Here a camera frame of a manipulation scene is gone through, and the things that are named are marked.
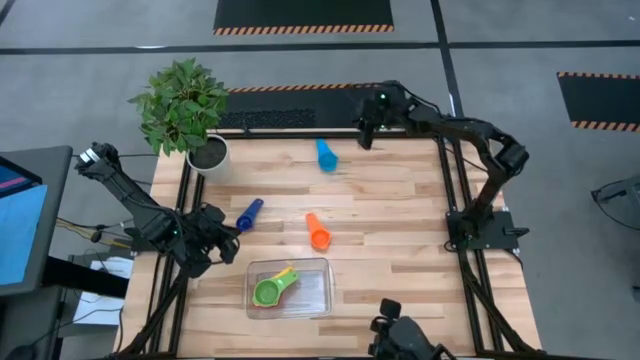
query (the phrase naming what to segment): hazard tape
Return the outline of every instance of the hazard tape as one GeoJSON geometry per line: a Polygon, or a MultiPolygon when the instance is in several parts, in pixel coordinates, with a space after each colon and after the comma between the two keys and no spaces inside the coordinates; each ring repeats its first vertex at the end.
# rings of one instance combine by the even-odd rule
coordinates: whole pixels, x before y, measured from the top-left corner
{"type": "Polygon", "coordinates": [[[599,74],[599,73],[581,73],[581,72],[558,72],[558,77],[593,77],[605,79],[640,79],[640,75],[623,75],[623,74],[599,74]]]}
{"type": "Polygon", "coordinates": [[[362,89],[376,87],[377,83],[365,84],[324,84],[324,85],[288,85],[288,86],[254,86],[227,89],[229,93],[266,92],[266,91],[299,91],[327,89],[362,89]]]}
{"type": "Polygon", "coordinates": [[[213,35],[282,35],[392,32],[393,25],[264,26],[213,29],[213,35]]]}
{"type": "Polygon", "coordinates": [[[606,122],[606,121],[572,121],[571,126],[576,129],[613,130],[640,133],[640,124],[606,122]]]}

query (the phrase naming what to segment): clear plastic tray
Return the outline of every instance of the clear plastic tray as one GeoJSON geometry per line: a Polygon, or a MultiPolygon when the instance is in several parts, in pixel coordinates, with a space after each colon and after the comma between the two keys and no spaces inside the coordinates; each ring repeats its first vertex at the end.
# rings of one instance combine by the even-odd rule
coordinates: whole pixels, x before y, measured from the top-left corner
{"type": "Polygon", "coordinates": [[[254,261],[247,268],[245,309],[250,319],[286,319],[320,317],[331,313],[333,284],[329,262],[325,258],[254,261]],[[298,272],[298,281],[280,296],[278,305],[253,304],[253,292],[261,280],[275,276],[287,266],[298,272]]]}

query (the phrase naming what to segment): metal bracket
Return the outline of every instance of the metal bracket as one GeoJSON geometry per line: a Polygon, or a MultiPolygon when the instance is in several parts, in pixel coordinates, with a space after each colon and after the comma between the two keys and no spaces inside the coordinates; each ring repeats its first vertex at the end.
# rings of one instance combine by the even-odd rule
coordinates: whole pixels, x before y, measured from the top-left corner
{"type": "Polygon", "coordinates": [[[479,237],[464,237],[460,231],[462,212],[452,211],[446,216],[453,248],[464,247],[470,250],[515,249],[519,247],[518,238],[529,232],[529,229],[514,227],[510,212],[496,211],[480,229],[479,237]]]}

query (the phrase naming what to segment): green measuring cup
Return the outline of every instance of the green measuring cup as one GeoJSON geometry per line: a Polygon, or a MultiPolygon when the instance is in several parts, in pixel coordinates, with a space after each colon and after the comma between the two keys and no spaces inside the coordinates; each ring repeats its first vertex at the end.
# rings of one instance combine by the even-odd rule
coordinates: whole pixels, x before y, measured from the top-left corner
{"type": "Polygon", "coordinates": [[[297,280],[298,273],[289,266],[278,275],[260,281],[253,291],[253,304],[262,307],[278,305],[282,292],[297,280]]]}

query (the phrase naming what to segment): wooden table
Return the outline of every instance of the wooden table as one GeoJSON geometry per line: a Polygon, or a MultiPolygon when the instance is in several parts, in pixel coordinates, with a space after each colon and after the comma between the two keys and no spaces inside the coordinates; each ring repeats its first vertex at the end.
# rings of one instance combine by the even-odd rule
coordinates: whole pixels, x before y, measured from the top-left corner
{"type": "MultiPolygon", "coordinates": [[[[435,142],[376,140],[367,152],[354,140],[329,140],[340,157],[334,174],[320,171],[311,140],[229,144],[233,179],[224,186],[206,184],[203,201],[222,208],[229,224],[256,197],[265,204],[255,230],[240,237],[235,262],[213,266],[190,281],[179,356],[366,356],[374,336],[369,324],[384,297],[401,302],[402,313],[413,317],[431,342],[442,342],[459,355],[474,354],[458,260],[443,249],[448,206],[435,142]],[[304,215],[310,211],[333,234],[325,253],[309,244],[304,215]],[[331,315],[247,318],[243,286],[249,263],[306,257],[325,257],[331,264],[331,315]]],[[[463,150],[480,163],[472,147],[463,150]]],[[[151,193],[162,205],[175,205],[183,161],[180,154],[158,161],[151,193]]],[[[477,192],[486,174],[467,170],[477,192]]],[[[453,178],[458,184],[455,171],[453,178]]],[[[519,264],[503,251],[485,254],[498,308],[525,341],[539,347],[519,264]]],[[[469,256],[474,263],[471,252],[469,256]]],[[[146,320],[155,258],[143,254],[135,261],[123,311],[125,344],[146,320]]],[[[486,315],[478,308],[485,347],[490,348],[486,315]]],[[[168,344],[173,311],[169,314],[161,349],[168,344]]]]}

